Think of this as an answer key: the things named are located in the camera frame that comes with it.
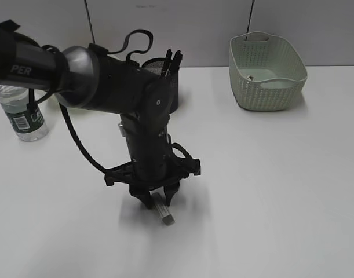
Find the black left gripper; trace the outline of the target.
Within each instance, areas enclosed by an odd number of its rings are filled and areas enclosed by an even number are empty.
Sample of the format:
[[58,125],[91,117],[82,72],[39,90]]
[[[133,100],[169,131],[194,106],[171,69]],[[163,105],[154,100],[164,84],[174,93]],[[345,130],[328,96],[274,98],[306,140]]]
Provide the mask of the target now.
[[131,161],[108,169],[106,186],[116,182],[129,185],[129,193],[147,209],[153,208],[150,192],[163,188],[165,205],[170,206],[180,189],[179,181],[190,174],[200,175],[200,161],[189,155],[179,144],[130,143]]

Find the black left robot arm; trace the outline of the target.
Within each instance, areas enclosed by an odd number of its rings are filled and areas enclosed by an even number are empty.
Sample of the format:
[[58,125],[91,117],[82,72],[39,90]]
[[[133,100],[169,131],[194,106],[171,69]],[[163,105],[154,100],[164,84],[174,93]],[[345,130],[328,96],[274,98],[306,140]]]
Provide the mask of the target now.
[[[168,50],[159,59],[159,71],[152,72],[131,57],[116,59],[114,52],[95,43],[61,51],[18,30],[12,20],[0,23],[0,85],[55,96],[74,142],[104,174],[107,186],[128,184],[130,194],[148,208],[154,205],[151,192],[162,188],[169,206],[180,181],[201,174],[199,159],[173,142],[167,131],[178,94],[181,52]],[[68,108],[118,114],[130,161],[109,169],[97,163],[74,130]]]

